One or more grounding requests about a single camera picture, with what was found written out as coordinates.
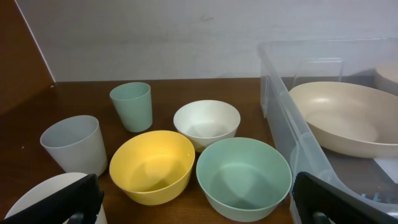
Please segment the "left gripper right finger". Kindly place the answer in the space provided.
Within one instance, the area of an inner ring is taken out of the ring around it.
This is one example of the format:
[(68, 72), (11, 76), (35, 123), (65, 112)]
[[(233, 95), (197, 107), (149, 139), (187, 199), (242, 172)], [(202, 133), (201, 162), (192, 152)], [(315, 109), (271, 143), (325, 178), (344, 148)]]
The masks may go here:
[(308, 172), (299, 172), (292, 197), (302, 223), (397, 224), (397, 219), (346, 194)]

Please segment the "cream wide bowl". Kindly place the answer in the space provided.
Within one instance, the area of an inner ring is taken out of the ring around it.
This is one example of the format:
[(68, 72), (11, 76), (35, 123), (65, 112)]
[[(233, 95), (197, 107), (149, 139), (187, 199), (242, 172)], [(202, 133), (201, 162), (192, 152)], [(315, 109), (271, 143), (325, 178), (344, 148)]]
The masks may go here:
[(397, 62), (378, 65), (375, 71), (374, 82), (377, 89), (397, 96)]
[(319, 145), (354, 157), (397, 156), (397, 97), (344, 82), (310, 82), (289, 91)]

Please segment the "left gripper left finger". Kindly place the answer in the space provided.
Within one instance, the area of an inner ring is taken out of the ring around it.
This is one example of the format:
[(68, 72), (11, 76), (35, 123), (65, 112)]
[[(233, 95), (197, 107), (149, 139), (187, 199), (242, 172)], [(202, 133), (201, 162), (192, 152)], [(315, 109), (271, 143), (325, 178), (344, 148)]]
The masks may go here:
[(97, 175), (88, 174), (1, 223), (104, 224), (103, 199)]

